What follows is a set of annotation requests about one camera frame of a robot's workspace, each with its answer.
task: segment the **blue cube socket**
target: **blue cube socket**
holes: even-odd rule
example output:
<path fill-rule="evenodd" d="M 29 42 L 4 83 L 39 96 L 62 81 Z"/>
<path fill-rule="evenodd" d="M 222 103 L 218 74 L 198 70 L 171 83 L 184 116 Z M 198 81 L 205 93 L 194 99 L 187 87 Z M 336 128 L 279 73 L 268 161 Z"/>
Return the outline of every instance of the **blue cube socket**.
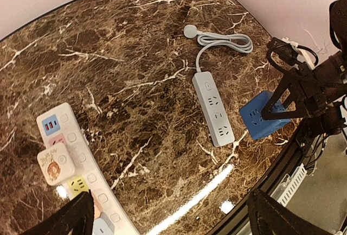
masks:
<path fill-rule="evenodd" d="M 59 122 L 56 115 L 50 116 L 43 120 L 42 126 L 47 136 L 60 130 Z"/>
<path fill-rule="evenodd" d="M 283 126 L 288 124 L 290 119 L 264 120 L 261 117 L 261 111 L 270 100 L 272 92 L 262 91 L 245 106 L 240 109 L 243 122 L 245 123 L 252 139 L 257 140 L 267 137 Z M 285 112 L 286 109 L 280 100 L 271 109 L 272 113 Z"/>

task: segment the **blue power adapter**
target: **blue power adapter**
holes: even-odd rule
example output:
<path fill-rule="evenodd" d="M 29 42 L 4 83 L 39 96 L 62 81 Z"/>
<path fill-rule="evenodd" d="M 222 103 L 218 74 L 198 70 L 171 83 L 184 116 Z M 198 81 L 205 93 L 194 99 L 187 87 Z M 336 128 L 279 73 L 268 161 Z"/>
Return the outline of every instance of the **blue power adapter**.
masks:
<path fill-rule="evenodd" d="M 267 137 L 283 126 L 288 124 L 290 119 L 264 120 L 261 117 L 261 111 L 270 100 L 272 92 L 262 91 L 259 95 L 249 101 L 240 109 L 243 122 L 245 123 L 252 139 L 257 140 Z M 272 113 L 285 112 L 286 109 L 280 100 L 272 107 Z"/>

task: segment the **power plug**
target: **power plug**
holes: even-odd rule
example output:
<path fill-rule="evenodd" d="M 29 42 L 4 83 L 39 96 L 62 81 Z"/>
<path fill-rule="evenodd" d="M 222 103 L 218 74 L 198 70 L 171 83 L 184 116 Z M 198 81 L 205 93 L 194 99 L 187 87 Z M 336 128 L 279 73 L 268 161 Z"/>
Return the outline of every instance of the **power plug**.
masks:
<path fill-rule="evenodd" d="M 59 185 L 76 174 L 74 161 L 63 143 L 56 143 L 37 155 L 44 178 L 51 186 Z"/>
<path fill-rule="evenodd" d="M 94 221 L 93 235 L 113 235 L 110 227 L 106 224 L 104 219 L 99 218 Z"/>
<path fill-rule="evenodd" d="M 213 145 L 221 147 L 233 143 L 235 136 L 212 74 L 208 71 L 198 72 L 192 81 L 211 133 Z"/>
<path fill-rule="evenodd" d="M 73 180 L 70 180 L 68 184 L 74 197 L 79 195 L 81 192 L 89 191 L 88 185 L 83 176 L 79 176 Z"/>

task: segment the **power cord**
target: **power cord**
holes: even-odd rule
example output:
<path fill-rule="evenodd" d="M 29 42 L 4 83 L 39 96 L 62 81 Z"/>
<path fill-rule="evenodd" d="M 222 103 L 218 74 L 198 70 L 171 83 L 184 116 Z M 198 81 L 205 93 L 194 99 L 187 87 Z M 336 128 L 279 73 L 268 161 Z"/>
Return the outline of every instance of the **power cord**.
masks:
<path fill-rule="evenodd" d="M 282 74 L 291 77 L 291 78 L 295 78 L 298 80 L 302 80 L 302 81 L 306 81 L 306 82 L 310 82 L 312 84 L 321 86 L 321 87 L 333 87 L 333 88 L 342 88 L 344 90 L 347 90 L 347 85 L 346 84 L 340 84 L 340 83 L 322 83 L 319 80 L 315 79 L 315 78 L 307 78 L 304 76 L 301 76 L 299 74 L 296 73 L 292 73 L 286 69 L 284 69 L 283 67 L 281 67 L 280 65 L 278 65 L 273 59 L 272 59 L 272 53 L 274 52 L 274 50 L 279 49 L 279 48 L 283 48 L 286 46 L 290 46 L 289 43 L 286 44 L 281 44 L 281 45 L 277 45 L 274 46 L 273 48 L 270 48 L 267 53 L 266 53 L 266 59 L 268 60 L 268 62 L 271 64 L 271 66 L 273 66 L 275 69 L 277 69 L 279 72 L 281 72 Z M 307 47 L 305 46 L 301 46 L 299 45 L 298 48 L 302 48 L 304 50 L 308 50 Z"/>
<path fill-rule="evenodd" d="M 322 145 L 322 149 L 320 150 L 318 156 L 312 160 L 309 161 L 306 165 L 306 170 L 314 170 L 316 167 L 316 163 L 317 161 L 320 159 L 320 157 L 323 155 L 323 152 L 325 150 L 326 144 L 327 144 L 327 139 L 329 138 L 329 136 L 325 136 L 318 144 L 315 145 L 315 147 L 313 148 L 315 151 L 317 151 L 318 147 Z"/>
<path fill-rule="evenodd" d="M 317 140 L 316 140 L 316 142 L 314 143 L 312 152 L 311 152 L 309 155 L 303 155 L 305 158 L 311 158 L 313 155 L 315 155 L 315 153 L 316 153 L 316 151 L 317 151 L 317 149 L 318 149 L 317 144 L 318 144 L 318 142 L 319 142 L 319 140 L 320 140 L 321 137 L 322 137 L 322 135 L 319 135 L 319 136 L 317 137 Z"/>
<path fill-rule="evenodd" d="M 253 51 L 253 43 L 252 40 L 245 34 L 230 34 L 230 35 L 222 35 L 217 33 L 204 33 L 202 31 L 197 30 L 194 25 L 187 25 L 184 27 L 184 36 L 187 38 L 195 38 L 197 37 L 197 42 L 204 46 L 196 56 L 195 64 L 196 71 L 201 72 L 200 69 L 200 57 L 202 53 L 210 47 L 213 46 L 227 46 L 233 50 L 236 50 L 240 53 L 251 53 Z M 245 44 L 238 44 L 235 41 L 243 41 Z"/>

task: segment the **power strip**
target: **power strip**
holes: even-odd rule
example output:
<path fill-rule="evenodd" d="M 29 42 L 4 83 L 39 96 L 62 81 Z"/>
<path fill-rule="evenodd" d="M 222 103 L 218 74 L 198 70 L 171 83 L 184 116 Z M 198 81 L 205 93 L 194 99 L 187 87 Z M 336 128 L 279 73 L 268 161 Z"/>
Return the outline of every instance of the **power strip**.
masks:
<path fill-rule="evenodd" d="M 208 71 L 195 73 L 192 81 L 213 145 L 221 147 L 233 143 L 235 136 L 212 74 Z"/>
<path fill-rule="evenodd" d="M 84 190 L 94 198 L 94 235 L 138 235 L 100 171 L 68 103 L 36 119 L 46 150 L 37 160 L 49 185 L 63 185 L 72 199 Z"/>

